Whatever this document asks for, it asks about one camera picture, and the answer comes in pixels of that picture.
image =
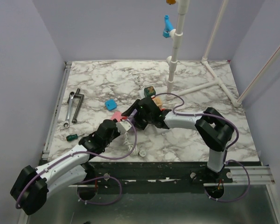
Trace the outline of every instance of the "pink sticky note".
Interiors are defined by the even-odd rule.
[[[111,120],[116,119],[118,122],[120,122],[121,118],[122,118],[122,117],[121,117],[121,112],[116,111],[116,112],[112,115]]]

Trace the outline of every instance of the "silver wrench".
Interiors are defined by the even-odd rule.
[[[73,99],[74,99],[75,92],[70,92],[70,101],[69,101],[69,108],[67,109],[66,118],[63,123],[64,128],[70,127],[70,115],[71,115],[71,106],[73,105]]]

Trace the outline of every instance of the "dark green cube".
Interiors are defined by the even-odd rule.
[[[146,87],[144,89],[144,96],[145,97],[152,97],[155,95],[155,90],[153,86]]]

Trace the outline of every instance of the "white wall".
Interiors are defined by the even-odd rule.
[[[33,0],[65,61],[165,60],[172,41],[162,37],[164,15],[177,22],[177,4],[165,0]],[[209,59],[231,59],[264,0],[230,0]],[[200,60],[222,0],[191,0],[180,59]]]
[[[280,45],[280,1],[266,0],[231,61],[242,93]],[[243,101],[256,149],[280,197],[280,57]]]
[[[9,192],[41,157],[63,70],[32,1],[0,0],[0,224],[17,222]]]

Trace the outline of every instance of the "white marble surface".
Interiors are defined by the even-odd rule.
[[[222,78],[227,87],[238,96],[230,66],[227,62],[211,62],[210,65]],[[139,84],[153,85],[157,93],[165,92],[164,78],[168,75],[166,62],[158,61],[104,61],[74,62],[67,82],[58,124],[50,148],[49,160],[55,159],[70,150],[78,140],[67,142],[69,134],[92,133],[104,120],[109,119],[113,112],[105,108],[104,102],[111,98],[117,103],[116,111],[125,111],[137,98]],[[177,65],[174,91],[206,83],[212,80],[211,74],[199,62],[180,62]],[[64,129],[68,105],[66,103],[70,91],[81,89],[85,94],[84,102],[77,118],[78,123]],[[165,101],[165,108],[172,109],[179,104],[179,99]],[[223,116],[232,121],[239,129],[239,141],[229,149],[227,159],[238,161],[258,161],[258,156],[242,107],[235,108],[219,86],[197,91],[183,96],[186,104],[180,111],[198,112],[207,107],[216,108]],[[127,157],[120,161],[207,161],[208,147],[199,133],[192,130],[172,129],[166,135],[157,135],[152,126],[137,134],[139,149],[145,149],[146,157]],[[115,139],[104,153],[105,156],[120,157],[127,153],[123,145],[123,136]],[[106,161],[93,158],[92,161]]]

